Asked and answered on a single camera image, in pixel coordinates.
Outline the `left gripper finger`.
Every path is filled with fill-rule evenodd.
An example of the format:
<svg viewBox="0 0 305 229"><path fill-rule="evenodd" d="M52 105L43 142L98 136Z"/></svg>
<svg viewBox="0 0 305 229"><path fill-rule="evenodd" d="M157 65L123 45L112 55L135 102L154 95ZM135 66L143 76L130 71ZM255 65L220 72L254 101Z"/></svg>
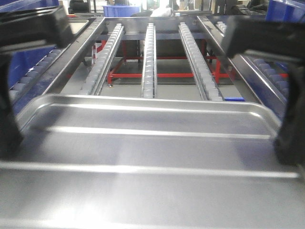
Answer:
<svg viewBox="0 0 305 229"><path fill-rule="evenodd" d="M23 136L17 126L10 102L8 69L11 56L0 56L0 157L12 157L20 146Z"/></svg>

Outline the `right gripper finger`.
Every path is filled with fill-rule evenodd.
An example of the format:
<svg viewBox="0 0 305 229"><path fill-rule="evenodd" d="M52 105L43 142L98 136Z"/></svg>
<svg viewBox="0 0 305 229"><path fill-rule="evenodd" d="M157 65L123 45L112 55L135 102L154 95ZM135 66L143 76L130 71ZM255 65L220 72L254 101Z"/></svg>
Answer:
<svg viewBox="0 0 305 229"><path fill-rule="evenodd" d="M305 67L294 66L289 76L289 96L274 150L281 164L305 162Z"/></svg>

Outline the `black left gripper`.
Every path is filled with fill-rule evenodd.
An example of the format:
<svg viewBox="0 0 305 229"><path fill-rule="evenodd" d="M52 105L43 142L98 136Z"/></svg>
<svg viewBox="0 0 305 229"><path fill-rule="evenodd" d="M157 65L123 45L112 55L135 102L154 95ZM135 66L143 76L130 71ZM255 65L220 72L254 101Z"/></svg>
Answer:
<svg viewBox="0 0 305 229"><path fill-rule="evenodd" d="M0 14L1 54L52 45L64 48L72 39L69 18L62 6Z"/></svg>

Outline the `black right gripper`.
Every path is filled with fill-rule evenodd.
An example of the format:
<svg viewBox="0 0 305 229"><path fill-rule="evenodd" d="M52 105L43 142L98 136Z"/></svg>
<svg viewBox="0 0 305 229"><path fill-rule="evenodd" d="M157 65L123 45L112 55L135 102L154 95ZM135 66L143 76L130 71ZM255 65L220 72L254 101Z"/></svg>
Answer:
<svg viewBox="0 0 305 229"><path fill-rule="evenodd" d="M305 61L303 23L229 18L226 25L221 47L229 58L245 53L279 61Z"/></svg>

